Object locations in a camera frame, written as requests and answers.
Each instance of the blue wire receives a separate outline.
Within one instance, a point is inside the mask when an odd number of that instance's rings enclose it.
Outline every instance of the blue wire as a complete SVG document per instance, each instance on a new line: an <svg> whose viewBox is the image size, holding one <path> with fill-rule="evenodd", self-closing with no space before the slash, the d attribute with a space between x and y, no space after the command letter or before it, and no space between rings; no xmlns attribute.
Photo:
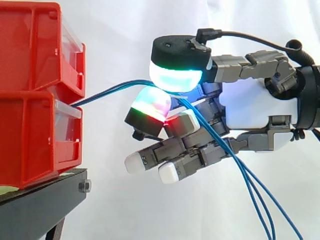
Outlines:
<svg viewBox="0 0 320 240"><path fill-rule="evenodd" d="M103 92L100 92L92 97L89 97L87 99L84 99L80 102L77 102L75 104L73 104L72 106L73 107L78 107L78 106L81 106L81 105L84 105L86 103L90 103L92 101L95 101L99 98L102 98L106 95L109 95L111 93L115 93L117 91L120 91L120 90L123 90L123 89L126 89L126 88L129 88L129 87L132 87L134 85L146 85L146 86L152 86L152 87L155 87L155 85L153 84L153 82L151 81L148 81L148 80L132 80L132 81L128 81L128 82L123 82L123 83L120 83L114 87L111 87ZM268 194L268 196L272 199L272 201L275 203L275 205L278 207L278 209L280 210L280 212L283 214L283 216L285 217L285 219L288 221L288 223L290 224L290 226L293 228L294 232L297 234L297 236L299 237L299 239L303 239L302 235L299 233L298 229L296 228L296 226L294 225L294 223L291 221L291 219L289 218L289 216L286 214L286 212L284 211L284 209L281 207L281 205L279 204L279 202L275 199L275 197L272 195L272 193L268 190L268 188L258 179L258 177L256 175L254 175L254 173L234 154L234 152L232 151L232 149L229 147L228 144L226 144L226 142L215 132L215 130L212 128L211 125L209 125L207 123L207 121L204 119L204 117L201 115L201 113L195 108L193 107L190 102L188 102L187 100L185 99L181 99L179 98L178 101L181 102L182 105L184 105L186 108L188 109L192 109L196 115L196 117L198 118L199 122L201 123L201 125L210 133L210 135L215 139L215 141L229 154L232 156L232 158L235 160L236 164L238 165L241 173L242 173L242 176L244 178L244 181L247 185L247 188L248 188L248 191L250 193L250 196L251 196L251 199L252 199L252 202L254 204L254 207L256 208L256 211L257 211L257 214L261 220L261 223L268 235L268 238L271 239L270 237L270 233L269 233L269 230L266 226L266 223L260 213L260 210L259 210L259 207L257 205L257 202L255 200L255 197L252 193L252 189L251 189L251 186L249 184L252 185L254 191L256 192L258 198L260 199L261 201L261 204L268 216L268 219L269 219L269 222L270 222L270 225L271 225L271 230L272 230L272 239L276 239L276 234L275 234L275 228L274 228L274 223L272 221L272 218L271 218L271 215L268 211L268 208L265 204L265 202L263 201L258 189L256 188L256 186L254 185L254 183L252 182L252 180L250 179L250 177L248 176L248 174L246 173L246 171L258 182L258 184L263 188L263 190L265 190L265 192Z"/></svg>
<svg viewBox="0 0 320 240"><path fill-rule="evenodd" d="M257 204L257 201L255 199L255 196L252 192L252 189L251 189L251 186L250 186L250 181L249 181L249 176L247 175L245 169L242 167L241 163L238 161L236 155L233 153L233 151L231 150L231 148L229 148L229 146L219 137L217 137L217 133L214 131L214 129L207 123L207 121L204 119L204 117L201 115L201 113L195 108L193 107L186 99L178 99L178 101L180 101L180 103L182 105L184 105L186 108L188 109L192 109L196 115L196 117L198 118L200 124L212 135L212 137L216 140L216 142L228 153L230 154L233 159L235 160L237 166L239 167L241 173L242 173L242 176L244 178L244 182L246 184L246 187L249 191L249 194L250 194L250 197L251 197L251 200L252 200L252 203L254 205L254 208L256 210L256 213L261 221L261 224L265 230L265 233L268 237L268 239L272 239L271 236L270 236L270 232L268 230L268 227L266 225L266 222L260 212L260 209L259 209L259 206ZM273 221L271 218L269 218L269 222L270 222L270 225L271 225L271 228L272 228L272 232L275 233L275 229L274 229L274 225L273 225Z"/></svg>
<svg viewBox="0 0 320 240"><path fill-rule="evenodd" d="M284 218L288 221L288 223L290 224L290 226L293 228L294 232L297 234L297 236L299 237L300 240L303 240L304 238L302 237L301 233L299 232L299 230L297 229L297 227L295 226L295 224L291 221L290 217L287 215L287 213L285 212L285 210L282 208L282 206L280 205L280 203L276 200L275 196L273 196L273 194L268 190L268 188L260 181L260 179L245 165L245 163L243 161L241 161L241 159L239 159L239 161L241 162L242 166L244 167L244 169L254 178L254 180L256 180L256 182L263 188L263 190L266 192L266 194L268 194L268 196L272 199L272 201L274 202L274 204L278 207L279 211L282 213L282 215L284 216Z"/></svg>

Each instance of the bolt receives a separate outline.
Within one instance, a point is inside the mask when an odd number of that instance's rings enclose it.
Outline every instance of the bolt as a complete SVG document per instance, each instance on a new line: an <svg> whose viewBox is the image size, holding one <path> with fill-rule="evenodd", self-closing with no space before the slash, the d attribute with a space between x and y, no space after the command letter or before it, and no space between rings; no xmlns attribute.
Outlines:
<svg viewBox="0 0 320 240"><path fill-rule="evenodd" d="M86 179L83 182L79 183L79 192L81 193L90 193L92 187L92 182L90 179Z"/></svg>

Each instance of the black connector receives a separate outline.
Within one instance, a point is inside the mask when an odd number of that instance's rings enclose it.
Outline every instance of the black connector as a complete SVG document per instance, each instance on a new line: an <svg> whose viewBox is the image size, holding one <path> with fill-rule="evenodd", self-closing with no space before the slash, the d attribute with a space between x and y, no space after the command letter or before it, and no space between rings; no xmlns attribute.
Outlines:
<svg viewBox="0 0 320 240"><path fill-rule="evenodd" d="M209 40L214 40L221 38L223 36L223 32L221 29L213 29L213 28L200 28L198 29L195 40L200 44L206 44Z"/></svg>

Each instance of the white fabric background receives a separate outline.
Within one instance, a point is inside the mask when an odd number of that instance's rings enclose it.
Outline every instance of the white fabric background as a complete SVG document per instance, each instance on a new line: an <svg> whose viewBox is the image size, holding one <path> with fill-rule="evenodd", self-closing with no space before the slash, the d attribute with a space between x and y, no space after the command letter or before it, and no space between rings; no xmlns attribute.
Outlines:
<svg viewBox="0 0 320 240"><path fill-rule="evenodd" d="M152 41L198 28L241 31L285 45L297 38L320 64L317 0L60 0L86 44L86 96L132 79L149 79ZM211 43L213 54L245 55L265 46L236 38ZM232 159L163 185L157 169L129 175L137 142L124 118L140 87L84 109L83 164L92 192L66 218L63 240L260 240L265 233ZM269 154L240 157L268 186L301 231L320 239L320 143L312 134ZM277 239L297 239L269 199Z"/></svg>

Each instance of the red plastic drawer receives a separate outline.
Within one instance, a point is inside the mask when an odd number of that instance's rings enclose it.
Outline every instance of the red plastic drawer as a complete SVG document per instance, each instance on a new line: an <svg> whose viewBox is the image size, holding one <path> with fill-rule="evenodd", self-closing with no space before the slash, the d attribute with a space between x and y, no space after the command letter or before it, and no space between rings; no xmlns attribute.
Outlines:
<svg viewBox="0 0 320 240"><path fill-rule="evenodd" d="M53 2L0 1L0 91L48 90L71 104L85 95L85 46Z"/></svg>
<svg viewBox="0 0 320 240"><path fill-rule="evenodd" d="M46 91L0 91L0 113L0 186L23 189L81 164L80 108Z"/></svg>

